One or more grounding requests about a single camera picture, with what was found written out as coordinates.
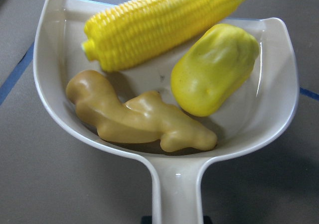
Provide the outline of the tan toy ginger root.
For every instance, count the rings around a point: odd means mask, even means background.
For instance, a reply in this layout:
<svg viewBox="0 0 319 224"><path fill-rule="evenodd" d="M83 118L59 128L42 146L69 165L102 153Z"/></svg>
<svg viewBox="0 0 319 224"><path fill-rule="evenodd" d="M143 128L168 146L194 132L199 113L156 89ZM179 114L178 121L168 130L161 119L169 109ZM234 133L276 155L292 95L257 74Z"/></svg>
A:
<svg viewBox="0 0 319 224"><path fill-rule="evenodd" d="M217 135L156 91L148 91L121 103L113 86L101 73L86 70L73 77L66 95L81 121L96 128L99 137L117 143L160 141L165 152L185 148L210 151Z"/></svg>

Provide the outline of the yellow toy potato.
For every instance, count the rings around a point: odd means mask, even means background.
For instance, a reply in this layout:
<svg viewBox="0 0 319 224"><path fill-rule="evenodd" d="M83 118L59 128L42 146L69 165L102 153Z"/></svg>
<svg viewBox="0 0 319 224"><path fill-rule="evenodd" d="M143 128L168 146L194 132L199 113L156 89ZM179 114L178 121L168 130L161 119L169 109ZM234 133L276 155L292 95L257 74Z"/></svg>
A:
<svg viewBox="0 0 319 224"><path fill-rule="evenodd" d="M249 78L259 53L259 42L244 29L213 26L174 66L175 100L191 115L211 115Z"/></svg>

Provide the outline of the yellow toy corn cob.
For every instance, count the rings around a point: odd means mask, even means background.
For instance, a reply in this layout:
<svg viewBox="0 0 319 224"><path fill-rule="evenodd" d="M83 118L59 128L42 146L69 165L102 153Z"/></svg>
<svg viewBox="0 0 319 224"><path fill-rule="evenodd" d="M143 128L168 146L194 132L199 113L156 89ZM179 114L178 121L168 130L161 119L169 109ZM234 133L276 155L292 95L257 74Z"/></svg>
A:
<svg viewBox="0 0 319 224"><path fill-rule="evenodd" d="M130 0L90 17L82 49L102 70L150 60L208 30L245 0Z"/></svg>

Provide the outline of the beige plastic dustpan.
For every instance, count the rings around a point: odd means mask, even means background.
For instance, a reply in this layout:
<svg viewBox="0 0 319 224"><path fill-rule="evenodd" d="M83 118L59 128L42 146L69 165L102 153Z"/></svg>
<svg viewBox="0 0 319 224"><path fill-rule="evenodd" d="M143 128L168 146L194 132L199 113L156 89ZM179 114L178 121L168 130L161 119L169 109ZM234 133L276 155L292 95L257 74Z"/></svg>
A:
<svg viewBox="0 0 319 224"><path fill-rule="evenodd" d="M80 43L83 26L108 8L89 0L45 0L33 53L33 73L40 99L51 117L70 135L97 149L142 162L153 182L155 224L203 223L200 184L213 163L254 152L278 138L291 123L299 99L298 70L284 22L278 18L228 18L260 43L260 56L250 79L204 123L219 135L210 152L168 156L157 144L147 152L102 141L77 118L65 86L78 72L99 70L89 63Z"/></svg>

